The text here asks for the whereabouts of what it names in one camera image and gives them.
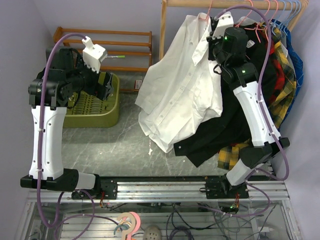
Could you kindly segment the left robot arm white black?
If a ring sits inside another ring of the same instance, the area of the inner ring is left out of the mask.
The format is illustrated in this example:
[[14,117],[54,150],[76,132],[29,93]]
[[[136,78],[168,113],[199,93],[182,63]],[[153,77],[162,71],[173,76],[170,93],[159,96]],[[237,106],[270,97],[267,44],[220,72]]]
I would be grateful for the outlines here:
[[82,92],[104,101],[113,92],[112,75],[107,73],[99,83],[100,74],[85,65],[78,50],[59,47],[48,68],[47,81],[41,71],[28,87],[29,104],[34,123],[32,164],[20,186],[29,189],[73,192],[84,189],[96,199],[102,193],[100,177],[62,163],[62,132],[69,99]]

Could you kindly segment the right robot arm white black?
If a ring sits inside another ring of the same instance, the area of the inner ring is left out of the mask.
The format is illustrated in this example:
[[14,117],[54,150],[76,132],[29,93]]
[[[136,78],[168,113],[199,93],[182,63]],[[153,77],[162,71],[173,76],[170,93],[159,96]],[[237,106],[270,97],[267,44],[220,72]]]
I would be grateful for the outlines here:
[[254,171],[269,158],[284,154],[290,145],[282,137],[272,121],[261,89],[263,73],[258,73],[253,63],[246,60],[248,36],[242,28],[228,27],[221,38],[208,39],[210,60],[216,60],[222,79],[228,84],[238,100],[249,126],[252,146],[243,148],[239,160],[221,184],[220,192],[226,198],[238,192]]

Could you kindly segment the pink wire hanger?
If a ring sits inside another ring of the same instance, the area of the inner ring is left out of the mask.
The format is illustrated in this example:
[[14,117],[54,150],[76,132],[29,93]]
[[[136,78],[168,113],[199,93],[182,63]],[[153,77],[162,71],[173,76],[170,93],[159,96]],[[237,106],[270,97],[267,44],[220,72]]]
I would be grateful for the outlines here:
[[207,13],[205,14],[205,17],[200,16],[199,17],[200,20],[207,21],[210,18],[210,11],[211,11],[211,8],[212,8],[212,4],[213,4],[213,0],[211,0],[211,2],[210,2],[210,5],[209,5],[209,8],[207,10]]

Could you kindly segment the white shirt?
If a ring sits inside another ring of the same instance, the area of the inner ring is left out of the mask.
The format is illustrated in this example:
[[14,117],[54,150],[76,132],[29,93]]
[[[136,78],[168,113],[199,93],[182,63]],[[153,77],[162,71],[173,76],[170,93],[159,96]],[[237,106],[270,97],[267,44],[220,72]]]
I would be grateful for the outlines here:
[[135,104],[143,133],[163,152],[223,112],[216,61],[208,60],[210,18],[187,15],[164,57],[149,67]]

